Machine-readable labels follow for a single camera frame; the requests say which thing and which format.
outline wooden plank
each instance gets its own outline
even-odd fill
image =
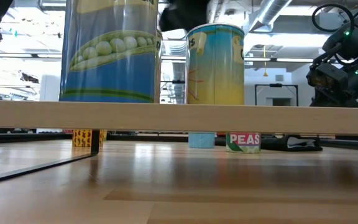
[[[358,108],[0,101],[0,128],[358,135]]]

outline pea pod illustration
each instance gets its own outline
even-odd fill
[[[138,30],[116,30],[85,43],[70,62],[71,71],[96,68],[129,57],[155,52],[154,35]]]

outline can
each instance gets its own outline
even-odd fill
[[[189,133],[188,145],[190,148],[212,149],[215,146],[215,134]]]
[[[60,101],[153,103],[156,0],[68,0]]]
[[[155,52],[155,98],[154,103],[160,103],[161,93],[161,53],[162,53],[162,33],[157,30],[157,48]]]
[[[260,153],[260,134],[227,133],[226,150],[228,152]]]
[[[187,35],[189,104],[244,104],[244,31],[230,24],[198,26]]]

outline white wall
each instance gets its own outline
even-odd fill
[[[264,77],[265,69],[261,68],[259,70],[254,70],[253,68],[245,69],[244,71],[244,82],[245,82],[245,104],[246,105],[255,105],[255,84],[272,84],[272,83],[281,83],[281,84],[292,84],[291,73],[287,72],[285,68],[268,68],[267,77]],[[276,75],[284,75],[283,82],[276,82]],[[292,92],[295,93],[295,89],[290,87]],[[283,88],[270,88],[268,86],[262,87],[259,86],[257,89],[257,102],[258,105],[272,105],[272,98],[290,98],[291,105],[296,105],[295,95],[288,90],[286,87]]]
[[[304,65],[292,72],[292,83],[299,86],[299,106],[309,106],[314,97],[314,88],[308,85],[306,75],[310,64]]]
[[[40,81],[40,101],[59,101],[60,74],[42,75]],[[61,129],[37,128],[39,132],[61,132]]]

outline peas can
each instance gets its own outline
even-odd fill
[[[244,104],[244,32],[229,24],[206,24],[187,35],[186,93],[189,104]]]
[[[260,134],[227,133],[226,149],[228,152],[260,153]]]
[[[67,0],[60,101],[153,103],[157,0]]]
[[[161,53],[162,53],[162,33],[157,30],[157,48],[155,52],[155,100],[154,103],[160,103],[161,92]]]

